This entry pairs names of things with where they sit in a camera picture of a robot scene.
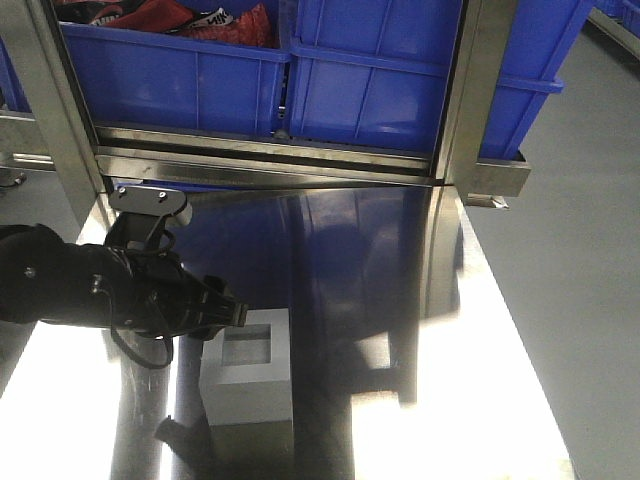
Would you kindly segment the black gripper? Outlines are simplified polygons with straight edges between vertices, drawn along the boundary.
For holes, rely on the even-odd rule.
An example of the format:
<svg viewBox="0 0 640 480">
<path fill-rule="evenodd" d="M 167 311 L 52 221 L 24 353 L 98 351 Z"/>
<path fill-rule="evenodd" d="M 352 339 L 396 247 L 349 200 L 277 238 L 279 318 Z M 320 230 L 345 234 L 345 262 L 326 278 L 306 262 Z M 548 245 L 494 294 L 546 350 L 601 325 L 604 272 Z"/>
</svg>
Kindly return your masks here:
<svg viewBox="0 0 640 480">
<path fill-rule="evenodd" d="M 243 327 L 248 305 L 228 283 L 185 270 L 177 254 L 124 251 L 131 276 L 131 302 L 122 308 L 122 327 L 147 338 L 190 335 L 212 339 L 223 327 Z"/>
</svg>

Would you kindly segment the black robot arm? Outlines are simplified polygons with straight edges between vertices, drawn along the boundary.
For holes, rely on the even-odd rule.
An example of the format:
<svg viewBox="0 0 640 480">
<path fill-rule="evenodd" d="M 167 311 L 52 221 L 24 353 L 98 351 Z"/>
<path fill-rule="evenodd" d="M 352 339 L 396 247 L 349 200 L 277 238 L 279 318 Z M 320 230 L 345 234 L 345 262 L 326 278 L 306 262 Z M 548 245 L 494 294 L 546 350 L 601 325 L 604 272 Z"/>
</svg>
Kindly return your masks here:
<svg viewBox="0 0 640 480">
<path fill-rule="evenodd" d="M 247 311 L 223 280 L 194 277 L 169 247 L 77 245 L 41 224 L 1 228 L 1 318 L 6 322 L 208 340 L 223 327 L 243 326 Z"/>
</svg>

